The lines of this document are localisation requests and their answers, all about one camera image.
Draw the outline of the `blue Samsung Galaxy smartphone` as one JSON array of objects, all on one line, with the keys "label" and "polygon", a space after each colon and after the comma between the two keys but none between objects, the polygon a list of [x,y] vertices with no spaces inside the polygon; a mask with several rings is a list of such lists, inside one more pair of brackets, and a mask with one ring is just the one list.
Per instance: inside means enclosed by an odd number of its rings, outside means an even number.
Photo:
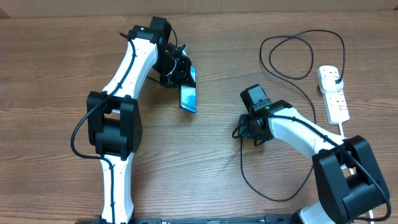
[{"label": "blue Samsung Galaxy smartphone", "polygon": [[180,86],[180,108],[191,113],[197,112],[196,68],[190,67],[188,80]]}]

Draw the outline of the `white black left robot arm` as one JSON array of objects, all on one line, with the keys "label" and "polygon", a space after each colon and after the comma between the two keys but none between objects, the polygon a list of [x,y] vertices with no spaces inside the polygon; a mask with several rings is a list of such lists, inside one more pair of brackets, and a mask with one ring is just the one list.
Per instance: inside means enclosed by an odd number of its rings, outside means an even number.
[{"label": "white black left robot arm", "polygon": [[163,17],[154,16],[150,25],[135,25],[127,34],[125,56],[111,81],[101,92],[92,91],[86,99],[87,113],[73,130],[75,138],[83,123],[95,147],[94,160],[101,162],[104,183],[103,211],[96,223],[133,223],[131,195],[132,160],[142,141],[142,122],[138,97],[151,70],[159,73],[156,81],[165,88],[178,88],[179,107],[197,111],[197,71],[188,57],[188,45],[169,41],[175,31]]}]

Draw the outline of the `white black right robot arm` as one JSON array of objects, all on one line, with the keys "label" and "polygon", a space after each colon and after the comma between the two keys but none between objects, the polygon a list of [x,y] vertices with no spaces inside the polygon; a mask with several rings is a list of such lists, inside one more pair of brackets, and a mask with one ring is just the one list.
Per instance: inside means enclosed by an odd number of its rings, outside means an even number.
[{"label": "white black right robot arm", "polygon": [[235,139],[252,139],[260,146],[274,138],[294,147],[312,162],[318,201],[291,215],[267,215],[267,223],[353,223],[369,221],[364,213],[386,205],[391,213],[389,190],[373,150],[365,138],[345,138],[304,118],[290,103],[272,102],[260,85],[250,86],[240,97],[247,114],[239,118]]}]

